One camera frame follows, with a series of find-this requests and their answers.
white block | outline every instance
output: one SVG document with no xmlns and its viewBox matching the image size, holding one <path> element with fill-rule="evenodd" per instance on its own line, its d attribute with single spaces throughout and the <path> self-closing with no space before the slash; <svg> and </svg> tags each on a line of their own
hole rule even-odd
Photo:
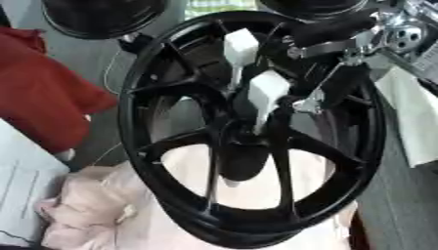
<svg viewBox="0 0 438 250">
<path fill-rule="evenodd" d="M 259 42 L 246 28 L 227 34 L 224 42 L 224 56 L 232 66 L 246 66 L 255 63 Z"/>
<path fill-rule="evenodd" d="M 277 100 L 287 95 L 290 84 L 274 70 L 265 71 L 250 81 L 248 99 L 257 108 L 255 133 L 260 133 Z"/>
</svg>

gray floor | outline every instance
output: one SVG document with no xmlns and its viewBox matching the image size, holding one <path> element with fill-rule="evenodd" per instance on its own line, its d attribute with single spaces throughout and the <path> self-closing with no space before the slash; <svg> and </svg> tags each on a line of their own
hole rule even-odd
<svg viewBox="0 0 438 250">
<path fill-rule="evenodd" d="M 102 77 L 117 51 L 113 40 L 82 41 L 55 32 L 41 16 L 40 1 L 0 0 L 12 16 L 15 26 L 46 29 L 45 38 L 51 57 L 65 64 L 94 84 Z M 159 22 L 146 29 L 152 35 L 182 19 L 184 1 L 174 0 L 172 8 Z M 110 85 L 119 88 L 134 58 L 122 54 L 109 74 Z M 78 149 L 70 165 L 82 168 L 119 143 L 115 123 L 116 110 L 93 116 L 90 136 Z M 361 214 L 375 250 L 438 249 L 438 176 L 426 169 L 409 169 L 396 127 L 388 108 L 388 138 L 381 169 L 372 185 L 361 197 Z M 125 159 L 120 147 L 104 158 L 102 165 L 113 165 Z"/>
</svg>

white sheet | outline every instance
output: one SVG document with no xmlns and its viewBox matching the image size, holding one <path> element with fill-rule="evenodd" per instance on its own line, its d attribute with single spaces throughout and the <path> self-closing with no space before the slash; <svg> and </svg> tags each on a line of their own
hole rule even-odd
<svg viewBox="0 0 438 250">
<path fill-rule="evenodd" d="M 207 173 L 206 146 L 179 148 L 163 157 L 178 180 L 194 192 L 203 192 Z M 290 152 L 295 196 L 300 198 L 325 180 L 326 161 L 313 154 Z M 272 160 L 263 172 L 238 188 L 221 180 L 219 202 L 240 207 L 275 206 L 279 196 Z M 44 239 L 46 247 L 61 250 L 208 250 L 222 249 L 198 240 L 176 226 L 136 176 L 129 163 L 116 168 L 92 167 L 71 175 L 59 199 L 40 204 L 54 223 Z M 306 229 L 291 240 L 269 249 L 346 250 L 348 228 L 356 204 L 334 218 Z"/>
<path fill-rule="evenodd" d="M 438 99 L 399 67 L 393 67 L 376 85 L 396 109 L 410 166 L 438 160 Z"/>
</svg>

red cloth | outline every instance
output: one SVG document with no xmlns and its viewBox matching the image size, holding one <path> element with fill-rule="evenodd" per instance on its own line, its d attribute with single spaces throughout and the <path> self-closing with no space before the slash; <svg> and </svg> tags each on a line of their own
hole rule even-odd
<svg viewBox="0 0 438 250">
<path fill-rule="evenodd" d="M 0 27 L 0 117 L 57 153 L 87 135 L 85 114 L 116 105 L 116 98 L 45 52 L 38 30 Z"/>
</svg>

cable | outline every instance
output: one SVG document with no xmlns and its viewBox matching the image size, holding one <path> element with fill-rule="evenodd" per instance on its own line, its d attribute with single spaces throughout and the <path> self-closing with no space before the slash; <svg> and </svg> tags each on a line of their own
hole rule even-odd
<svg viewBox="0 0 438 250">
<path fill-rule="evenodd" d="M 113 146 L 112 148 L 108 149 L 106 152 L 104 152 L 104 154 L 102 154 L 96 161 L 93 162 L 93 164 L 91 164 L 91 166 L 96 166 L 96 164 L 98 164 L 105 156 L 107 156 L 108 154 L 110 154 L 111 152 L 113 152 L 115 149 L 117 149 L 119 146 L 121 146 L 121 143 L 116 144 L 115 146 Z"/>
<path fill-rule="evenodd" d="M 8 237 L 15 238 L 15 239 L 20 239 L 20 240 L 24 241 L 25 243 L 27 243 L 27 244 L 29 244 L 29 245 L 37 245 L 37 243 L 36 243 L 35 241 L 28 240 L 28 239 L 23 238 L 23 237 L 21 237 L 21 236 L 13 235 L 13 234 L 11 234 L 11 233 L 5 231 L 5 230 L 0 230 L 0 232 L 3 233 L 3 234 L 5 234 L 5 235 L 8 236 Z"/>
<path fill-rule="evenodd" d="M 110 74 L 110 71 L 112 70 L 115 60 L 117 59 L 118 55 L 120 55 L 121 53 L 121 49 L 118 49 L 117 52 L 114 54 L 114 56 L 112 56 L 107 68 L 105 69 L 104 72 L 104 87 L 106 90 L 108 90 L 110 93 L 114 94 L 114 95 L 120 95 L 119 92 L 115 91 L 114 89 L 112 89 L 110 87 L 110 85 L 108 84 L 108 75 Z"/>
</svg>

